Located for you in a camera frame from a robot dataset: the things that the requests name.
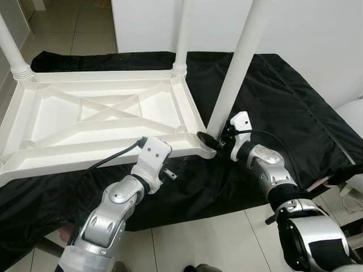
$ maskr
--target white floor tile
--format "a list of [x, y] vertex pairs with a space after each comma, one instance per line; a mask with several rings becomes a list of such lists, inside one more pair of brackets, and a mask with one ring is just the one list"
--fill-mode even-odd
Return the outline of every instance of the white floor tile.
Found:
[[60, 245], [61, 247], [65, 247], [66, 246], [66, 242], [64, 242], [61, 238], [61, 236], [59, 235], [58, 231], [53, 231], [52, 233], [46, 235], [47, 239], [49, 239], [50, 241], [56, 243], [57, 245]]
[[13, 80], [9, 86], [9, 90], [7, 92], [8, 95], [13, 95], [15, 92], [16, 85], [18, 84], [17, 81]]
[[112, 32], [76, 32], [71, 55], [90, 56], [117, 53], [115, 34]]
[[153, 229], [158, 272], [200, 263], [222, 271], [270, 271], [244, 211]]
[[36, 33], [24, 44], [22, 52], [27, 58], [34, 58], [42, 51], [70, 55], [74, 33], [47, 32]]
[[76, 32], [115, 32], [111, 10], [99, 8], [91, 13], [79, 13]]
[[265, 220], [273, 215], [269, 204], [246, 210], [248, 219], [256, 234], [271, 272], [291, 272], [284, 260], [284, 254], [278, 238], [277, 223], [266, 225]]
[[37, 248], [34, 249], [34, 257], [31, 272], [54, 271], [58, 265], [59, 258], [50, 255]]
[[11, 268], [6, 270], [6, 272], [30, 272], [33, 260], [33, 250], [30, 251], [24, 258], [13, 265]]
[[[327, 190], [326, 192], [322, 193], [320, 196], [326, 203], [326, 205], [329, 207], [331, 212], [334, 214], [334, 217], [339, 222], [341, 226], [344, 226], [346, 224], [352, 223], [356, 220], [359, 220], [363, 218], [363, 212], [348, 212], [344, 206], [343, 206], [343, 199], [339, 196], [341, 187], [334, 186], [333, 188]], [[349, 196], [354, 197], [358, 201], [362, 203], [362, 194], [360, 194], [356, 190], [352, 190], [349, 194]]]
[[122, 261], [132, 272], [157, 272], [151, 230], [125, 232], [108, 271], [115, 261]]
[[29, 23], [34, 33], [74, 32], [77, 16], [78, 11], [36, 11]]
[[11, 98], [12, 98], [12, 95], [5, 96], [4, 101], [0, 104], [0, 124], [1, 124], [2, 120], [4, 119], [4, 116], [7, 111], [7, 108], [9, 107]]
[[45, 4], [47, 12], [77, 13], [81, 0], [48, 0]]
[[315, 197], [313, 199], [313, 201], [315, 202], [315, 204], [320, 206], [325, 212], [327, 212], [328, 215], [330, 216], [330, 218], [332, 218], [337, 224], [339, 224], [339, 222], [336, 220], [336, 218], [334, 216], [334, 213], [329, 209], [328, 205], [326, 205], [326, 203], [324, 202], [324, 200], [321, 196]]
[[79, 12], [80, 13], [92, 13], [92, 12], [98, 12], [99, 10], [111, 10], [110, 8], [105, 8], [104, 5], [100, 6], [98, 0], [79, 0], [80, 1], [80, 7]]
[[27, 64], [31, 65], [34, 57], [24, 57], [24, 60]]

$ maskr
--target white door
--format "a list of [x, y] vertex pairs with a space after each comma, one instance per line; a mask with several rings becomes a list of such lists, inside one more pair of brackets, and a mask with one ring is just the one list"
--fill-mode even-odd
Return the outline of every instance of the white door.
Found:
[[32, 0], [19, 0], [20, 5], [24, 11], [24, 15], [29, 21], [32, 17], [33, 13], [35, 12], [34, 4]]

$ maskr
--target white object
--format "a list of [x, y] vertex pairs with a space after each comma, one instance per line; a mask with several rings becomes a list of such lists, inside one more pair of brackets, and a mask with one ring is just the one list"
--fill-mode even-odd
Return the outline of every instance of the white object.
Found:
[[28, 80], [33, 77], [33, 71], [23, 59], [10, 31], [0, 15], [0, 47], [9, 61], [10, 70], [15, 80]]
[[[134, 143], [156, 136], [173, 156], [216, 152], [196, 137], [205, 131], [183, 72], [187, 19], [192, 0], [184, 0], [177, 59], [173, 71], [33, 73], [3, 20], [0, 46], [18, 85], [0, 127], [0, 186], [13, 179], [86, 169]], [[271, 1], [255, 0], [209, 128], [218, 138], [267, 22]], [[133, 150], [103, 165], [134, 163]]]
[[105, 272], [110, 258], [94, 254], [75, 245], [68, 245], [59, 266], [65, 272]]
[[[347, 124], [363, 138], [363, 99], [347, 103], [336, 110]], [[345, 197], [352, 189], [363, 193], [363, 175], [355, 175], [347, 181], [347, 185], [339, 195]]]
[[223, 82], [207, 133], [218, 139], [242, 85], [247, 69], [268, 21], [273, 0], [254, 0]]
[[175, 62], [172, 66], [172, 72], [175, 75], [185, 75], [187, 73], [188, 31], [193, 1], [183, 1]]
[[164, 161], [171, 153], [171, 147], [156, 137], [148, 137], [137, 158], [137, 164], [131, 170], [131, 175], [137, 175], [150, 185], [149, 194], [156, 193], [162, 182], [159, 174], [164, 166]]
[[[353, 202], [355, 204], [355, 206], [358, 206], [358, 208], [351, 208], [351, 205], [348, 205], [347, 204], [347, 199], [350, 199], [351, 202]], [[350, 211], [350, 212], [358, 212], [358, 211], [363, 211], [363, 205], [362, 203], [359, 203], [358, 200], [356, 200], [355, 198], [353, 197], [350, 197], [350, 196], [346, 196], [346, 197], [343, 197], [343, 200], [342, 200], [342, 203], [343, 203], [343, 206], [344, 208], [347, 210], [347, 211]]]
[[[244, 130], [251, 130], [251, 122], [250, 118], [248, 117], [247, 112], [239, 112], [234, 117], [231, 118], [230, 121], [231, 125], [234, 126], [236, 131], [244, 131]], [[249, 141], [251, 138], [251, 133], [239, 133], [235, 137], [236, 143], [233, 146], [231, 152], [231, 160], [237, 162], [237, 154], [239, 149], [241, 148], [242, 144], [246, 141]]]

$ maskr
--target white pole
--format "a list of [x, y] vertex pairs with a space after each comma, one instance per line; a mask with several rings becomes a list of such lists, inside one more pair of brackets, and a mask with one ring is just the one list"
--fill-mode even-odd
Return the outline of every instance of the white pole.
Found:
[[188, 32], [193, 1], [183, 0], [175, 62], [172, 65], [172, 72], [175, 75], [185, 75], [187, 73]]
[[258, 42], [268, 21], [274, 0], [254, 0], [237, 48], [208, 123], [207, 133], [218, 139], [228, 119]]
[[34, 76], [30, 66], [25, 62], [14, 39], [0, 14], [0, 47], [10, 64], [10, 70], [16, 80], [27, 80]]

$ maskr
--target black cloth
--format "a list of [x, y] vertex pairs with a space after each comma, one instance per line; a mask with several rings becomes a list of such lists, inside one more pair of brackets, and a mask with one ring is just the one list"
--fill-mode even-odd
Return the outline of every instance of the black cloth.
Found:
[[[205, 125], [232, 55], [188, 53], [187, 83]], [[165, 70], [172, 68], [174, 58], [170, 52], [87, 57], [42, 52], [33, 60], [32, 69], [39, 73]], [[255, 129], [273, 133], [287, 145], [304, 188], [336, 172], [343, 177], [340, 182], [344, 181], [352, 165], [346, 154], [357, 164], [362, 162], [362, 139], [278, 55], [254, 56], [231, 114], [244, 110], [249, 112]], [[252, 135], [252, 140], [286, 157], [272, 139]], [[157, 194], [144, 198], [127, 221], [128, 231], [207, 218], [266, 203], [250, 171], [221, 154], [210, 160], [198, 156], [175, 158], [171, 167], [177, 171], [178, 179], [165, 182]], [[294, 176], [287, 159], [286, 167]], [[31, 250], [40, 237], [65, 222], [73, 222], [77, 199], [80, 211], [88, 214], [99, 203], [103, 189], [119, 181], [130, 168], [131, 165], [118, 165], [95, 169], [80, 182], [77, 194], [74, 183], [82, 171], [22, 178], [0, 188], [0, 270]]]

